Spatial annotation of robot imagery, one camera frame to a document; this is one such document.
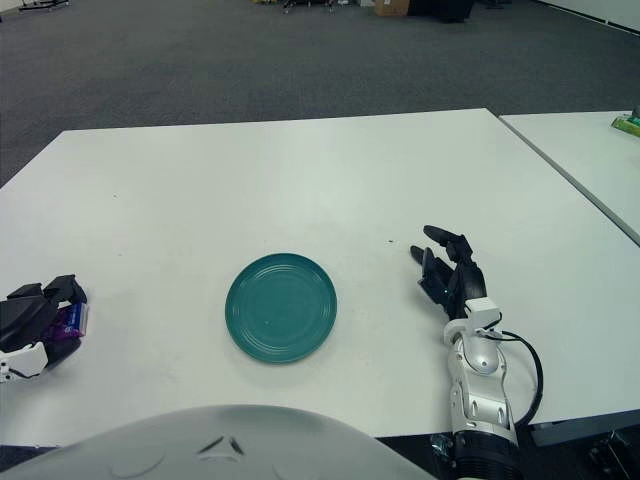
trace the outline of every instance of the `green plate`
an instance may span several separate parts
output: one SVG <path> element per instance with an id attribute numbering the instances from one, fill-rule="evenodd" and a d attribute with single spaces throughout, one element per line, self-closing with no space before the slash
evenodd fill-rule
<path id="1" fill-rule="evenodd" d="M 287 363 L 306 357 L 329 335 L 336 318 L 329 276 L 308 258 L 277 253 L 256 260 L 227 295 L 227 328 L 258 360 Z"/>

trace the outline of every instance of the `white table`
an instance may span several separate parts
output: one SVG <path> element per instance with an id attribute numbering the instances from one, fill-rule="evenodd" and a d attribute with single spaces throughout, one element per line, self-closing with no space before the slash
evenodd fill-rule
<path id="1" fill-rule="evenodd" d="M 488 111 L 88 130 L 0 190 L 0 292 L 76 273 L 91 305 L 76 353 L 4 385 L 0 442 L 228 403 L 448 430 L 446 317 L 409 255 L 427 223 L 467 235 L 504 327 L 540 353 L 536 422 L 640 407 L 640 249 Z M 231 341 L 224 302 L 244 266 L 287 251 L 328 272 L 338 317 L 313 355 L 271 366 Z M 534 375 L 506 349 L 519 417 Z"/>
<path id="2" fill-rule="evenodd" d="M 501 118 L 640 245 L 640 138 L 611 127 L 621 113 Z"/>

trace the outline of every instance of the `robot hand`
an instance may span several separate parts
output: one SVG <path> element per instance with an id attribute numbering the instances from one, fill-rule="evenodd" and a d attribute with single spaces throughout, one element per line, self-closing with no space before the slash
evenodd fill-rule
<path id="1" fill-rule="evenodd" d="M 425 226 L 424 233 L 445 247 L 451 268 L 430 248 L 411 247 L 422 266 L 418 284 L 449 316 L 444 342 L 448 360 L 453 432 L 453 465 L 457 478 L 522 478 L 518 467 L 516 427 L 533 418 L 542 398 L 542 365 L 524 339 L 495 327 L 500 309 L 487 296 L 482 271 L 471 259 L 473 250 L 464 235 Z M 502 334 L 512 338 L 505 339 Z M 531 351 L 538 373 L 538 393 L 527 415 L 514 422 L 504 378 L 507 362 L 500 341 L 522 341 Z"/>
<path id="2" fill-rule="evenodd" d="M 80 346 L 79 338 L 46 335 L 60 302 L 79 306 L 87 302 L 75 276 L 56 277 L 44 290 L 40 287 L 39 283 L 23 285 L 0 302 L 0 383 L 35 377 Z"/>

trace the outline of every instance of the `white wall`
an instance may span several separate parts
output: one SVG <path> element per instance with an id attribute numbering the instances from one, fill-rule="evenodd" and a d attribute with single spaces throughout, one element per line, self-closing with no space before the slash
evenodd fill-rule
<path id="1" fill-rule="evenodd" d="M 640 30 L 640 0 L 543 0 L 592 17 Z"/>
<path id="2" fill-rule="evenodd" d="M 22 5 L 22 0 L 0 0 L 0 12 Z"/>

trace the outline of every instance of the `cardboard box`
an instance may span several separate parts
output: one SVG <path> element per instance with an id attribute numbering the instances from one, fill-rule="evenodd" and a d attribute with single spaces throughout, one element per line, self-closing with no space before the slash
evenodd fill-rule
<path id="1" fill-rule="evenodd" d="M 403 17 L 409 11 L 409 0 L 376 0 L 373 9 L 381 17 Z"/>

